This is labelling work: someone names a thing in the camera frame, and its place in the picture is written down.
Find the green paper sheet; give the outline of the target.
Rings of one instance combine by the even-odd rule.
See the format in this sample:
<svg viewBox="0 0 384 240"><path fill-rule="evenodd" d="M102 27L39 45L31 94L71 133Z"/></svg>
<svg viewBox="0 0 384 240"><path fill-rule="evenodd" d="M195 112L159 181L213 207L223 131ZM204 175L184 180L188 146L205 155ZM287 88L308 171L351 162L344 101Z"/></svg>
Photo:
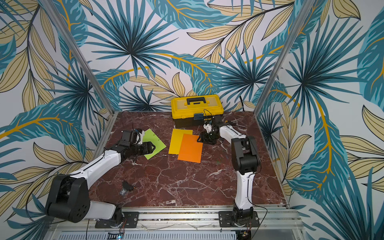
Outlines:
<svg viewBox="0 0 384 240"><path fill-rule="evenodd" d="M160 140L160 138L151 130L145 131L144 142L151 142L155 146L155 150L148 155L145 155L146 159L149 160L158 154L160 151L166 148L166 145Z"/></svg>

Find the yellow paper sheet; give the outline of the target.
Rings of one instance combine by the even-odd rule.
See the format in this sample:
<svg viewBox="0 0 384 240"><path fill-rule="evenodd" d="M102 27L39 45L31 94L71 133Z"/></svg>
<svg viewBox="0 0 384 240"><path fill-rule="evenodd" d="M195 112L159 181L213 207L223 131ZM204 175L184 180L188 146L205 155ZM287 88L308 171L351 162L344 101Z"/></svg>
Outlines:
<svg viewBox="0 0 384 240"><path fill-rule="evenodd" d="M169 154L170 155L178 155L179 154L184 134L192 135L193 131L192 130L173 129L170 147L169 147Z"/></svg>

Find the aluminium frame rail front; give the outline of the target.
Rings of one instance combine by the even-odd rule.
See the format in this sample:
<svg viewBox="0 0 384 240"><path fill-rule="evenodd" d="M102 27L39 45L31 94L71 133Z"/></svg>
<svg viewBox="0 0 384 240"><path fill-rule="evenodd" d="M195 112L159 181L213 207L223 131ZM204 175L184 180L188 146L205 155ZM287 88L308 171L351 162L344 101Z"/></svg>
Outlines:
<svg viewBox="0 0 384 240"><path fill-rule="evenodd" d="M230 226L231 206L124 208L137 217L125 229L98 229L96 221L50 227L46 240L307 240L299 212L284 205L261 205L254 219Z"/></svg>

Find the small black clip object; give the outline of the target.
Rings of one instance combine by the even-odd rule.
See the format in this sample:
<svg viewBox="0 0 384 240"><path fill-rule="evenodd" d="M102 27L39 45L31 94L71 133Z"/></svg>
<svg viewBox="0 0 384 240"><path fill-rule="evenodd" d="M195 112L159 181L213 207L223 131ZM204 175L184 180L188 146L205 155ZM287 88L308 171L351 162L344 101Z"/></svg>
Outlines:
<svg viewBox="0 0 384 240"><path fill-rule="evenodd" d="M134 189L135 189L135 187L133 185L129 184L126 181L123 181L122 182L122 190L121 190L120 194L122 196L124 196L125 194L132 192Z"/></svg>

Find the yellow black toolbox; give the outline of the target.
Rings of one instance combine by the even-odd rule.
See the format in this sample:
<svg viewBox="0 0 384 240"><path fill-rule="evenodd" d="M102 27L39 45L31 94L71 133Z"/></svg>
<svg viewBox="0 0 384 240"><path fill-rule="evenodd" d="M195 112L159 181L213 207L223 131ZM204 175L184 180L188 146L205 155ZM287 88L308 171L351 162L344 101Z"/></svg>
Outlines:
<svg viewBox="0 0 384 240"><path fill-rule="evenodd" d="M218 95L174 98L171 109L176 129L200 126L212 117L224 114Z"/></svg>

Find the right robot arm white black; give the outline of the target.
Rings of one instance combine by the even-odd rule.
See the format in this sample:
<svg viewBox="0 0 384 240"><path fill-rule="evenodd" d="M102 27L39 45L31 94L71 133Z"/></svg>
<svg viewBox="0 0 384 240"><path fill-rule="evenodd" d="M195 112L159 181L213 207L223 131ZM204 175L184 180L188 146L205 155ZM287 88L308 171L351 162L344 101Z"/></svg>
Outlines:
<svg viewBox="0 0 384 240"><path fill-rule="evenodd" d="M214 119L206 121L203 127L199 143L214 145L222 138L231 144L232 165L237 172L237 193L231 224L242 227L251 221L254 213L253 180L261 166L256 140L238 132L232 124L216 122Z"/></svg>

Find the right aluminium corner post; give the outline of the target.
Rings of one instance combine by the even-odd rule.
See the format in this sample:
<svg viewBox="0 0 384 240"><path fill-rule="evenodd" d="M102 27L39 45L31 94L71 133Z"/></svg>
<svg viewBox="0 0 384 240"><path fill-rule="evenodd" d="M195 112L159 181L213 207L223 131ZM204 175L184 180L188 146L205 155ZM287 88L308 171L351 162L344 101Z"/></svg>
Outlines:
<svg viewBox="0 0 384 240"><path fill-rule="evenodd" d="M271 74L270 74L266 84L264 85L263 92L260 95L260 98L258 100L258 104L256 105L256 108L254 110L255 117L257 117L259 115L259 113L261 112L263 104L268 97L268 94L269 94L269 92L273 86L273 83L274 83L274 81L278 75L278 72L281 69L281 66L282 66L285 58L289 54L297 36L299 35L301 27L305 23L305 20L306 20L308 14L310 13L311 7L313 6L314 2L315 2L314 0L303 2L302 8L301 8L300 12L298 13L297 18L295 19L295 21L293 23L292 31L288 34L287 39L285 41L285 44L283 45L282 50L279 54L279 57L278 57L275 65L274 65L274 68L272 69Z"/></svg>

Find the small screwdriver yellow black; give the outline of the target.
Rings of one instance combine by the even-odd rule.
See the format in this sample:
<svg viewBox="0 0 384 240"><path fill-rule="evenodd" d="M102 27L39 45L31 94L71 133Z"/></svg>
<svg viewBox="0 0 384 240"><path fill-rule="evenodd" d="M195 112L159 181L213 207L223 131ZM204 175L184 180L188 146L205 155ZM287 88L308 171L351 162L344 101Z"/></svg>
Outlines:
<svg viewBox="0 0 384 240"><path fill-rule="evenodd" d="M227 121L227 120L225 120L225 124L231 125L231 126L236 126L237 125L237 123L232 122L232 121Z"/></svg>

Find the left aluminium corner post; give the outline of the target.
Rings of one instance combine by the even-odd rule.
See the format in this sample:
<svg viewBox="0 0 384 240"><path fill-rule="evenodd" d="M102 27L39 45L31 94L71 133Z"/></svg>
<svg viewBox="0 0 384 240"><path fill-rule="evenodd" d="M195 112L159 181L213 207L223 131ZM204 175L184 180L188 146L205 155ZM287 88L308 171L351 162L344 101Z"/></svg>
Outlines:
<svg viewBox="0 0 384 240"><path fill-rule="evenodd" d="M104 107L107 109L110 115L113 115L115 111L111 106L110 101L105 96L89 64L87 63L85 57L81 53L80 48L78 47L78 44L76 43L73 35L71 34L68 27L65 25L64 19L60 16L58 9L56 8L56 6L52 1L42 0L41 4L44 7L44 9L47 11L48 16L50 17L54 25L57 27L58 32L61 34L64 41L68 45L69 50L73 53L74 58L77 60L80 67L83 69L86 77L94 87L95 92L100 97Z"/></svg>

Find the aluminium corner post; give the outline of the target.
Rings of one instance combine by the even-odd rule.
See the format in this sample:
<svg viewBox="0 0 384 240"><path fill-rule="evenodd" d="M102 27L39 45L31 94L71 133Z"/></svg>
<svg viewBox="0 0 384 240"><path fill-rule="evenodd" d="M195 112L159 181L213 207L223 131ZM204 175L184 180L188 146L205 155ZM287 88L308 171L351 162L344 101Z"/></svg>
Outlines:
<svg viewBox="0 0 384 240"><path fill-rule="evenodd" d="M278 57L275 65L274 65L274 68L272 69L271 74L270 74L266 84L264 85L263 92L260 95L260 98L258 100L258 104L256 105L256 108L254 110L255 117L257 117L259 115L259 113L261 112L263 104L268 97L268 94L269 94L269 92L273 86L273 83L274 83L274 81L278 75L278 72L281 69L281 66L282 66L285 58L289 54L297 36L299 35L301 27L305 23L305 20L306 20L308 14L310 13L311 7L313 6L314 2L315 2L314 0L303 2L302 8L301 8L300 12L298 13L297 18L295 19L295 21L293 23L292 31L288 34L287 39L285 41L285 44L283 45L282 50L279 54L279 57Z"/></svg>
<svg viewBox="0 0 384 240"><path fill-rule="evenodd" d="M87 63L85 57L81 53L80 48L78 47L78 44L76 43L73 35L71 34L68 27L65 25L64 19L60 16L58 9L56 8L56 6L52 1L42 0L41 4L44 7L44 9L47 11L48 16L50 17L54 25L57 27L58 32L61 34L64 41L68 45L69 50L73 53L74 58L77 60L80 67L83 69L86 77L94 87L95 92L100 97L104 107L107 109L110 115L113 115L115 111L111 106L110 101L105 96L89 64Z"/></svg>

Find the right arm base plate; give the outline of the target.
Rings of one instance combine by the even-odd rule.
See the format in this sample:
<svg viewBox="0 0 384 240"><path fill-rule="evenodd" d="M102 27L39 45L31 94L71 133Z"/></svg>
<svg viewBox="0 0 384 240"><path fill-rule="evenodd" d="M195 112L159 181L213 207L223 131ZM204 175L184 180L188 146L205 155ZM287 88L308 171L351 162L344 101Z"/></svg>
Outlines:
<svg viewBox="0 0 384 240"><path fill-rule="evenodd" d="M219 212L219 224L221 228L245 228L259 227L260 218L253 209Z"/></svg>

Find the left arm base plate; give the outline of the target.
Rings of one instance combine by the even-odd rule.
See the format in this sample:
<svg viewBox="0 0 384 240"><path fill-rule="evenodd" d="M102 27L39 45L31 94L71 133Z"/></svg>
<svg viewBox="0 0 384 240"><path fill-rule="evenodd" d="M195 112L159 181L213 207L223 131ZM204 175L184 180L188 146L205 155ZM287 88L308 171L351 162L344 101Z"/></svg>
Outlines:
<svg viewBox="0 0 384 240"><path fill-rule="evenodd" d="M97 220L96 229L134 229L137 227L139 212L119 212L109 220Z"/></svg>

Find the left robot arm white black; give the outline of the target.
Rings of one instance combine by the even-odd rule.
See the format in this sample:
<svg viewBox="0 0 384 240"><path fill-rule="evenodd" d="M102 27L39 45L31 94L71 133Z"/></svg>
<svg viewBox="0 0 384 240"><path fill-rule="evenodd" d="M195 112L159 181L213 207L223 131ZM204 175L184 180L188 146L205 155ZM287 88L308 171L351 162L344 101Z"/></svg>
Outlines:
<svg viewBox="0 0 384 240"><path fill-rule="evenodd" d="M124 215L115 204L90 200L89 189L104 174L123 161L154 152L152 142L144 142L145 131L123 131L121 139L84 167L68 175L53 178L45 214L71 223L86 220L106 221L112 228L124 223Z"/></svg>

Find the orange paper sheet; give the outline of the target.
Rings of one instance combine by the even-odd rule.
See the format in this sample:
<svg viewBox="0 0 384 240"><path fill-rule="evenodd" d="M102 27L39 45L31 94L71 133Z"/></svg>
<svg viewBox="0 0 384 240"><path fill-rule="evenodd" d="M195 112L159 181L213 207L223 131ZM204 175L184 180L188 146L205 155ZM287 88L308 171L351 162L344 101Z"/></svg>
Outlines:
<svg viewBox="0 0 384 240"><path fill-rule="evenodd" d="M198 142L199 136L184 134L178 155L178 160L200 163L203 143Z"/></svg>

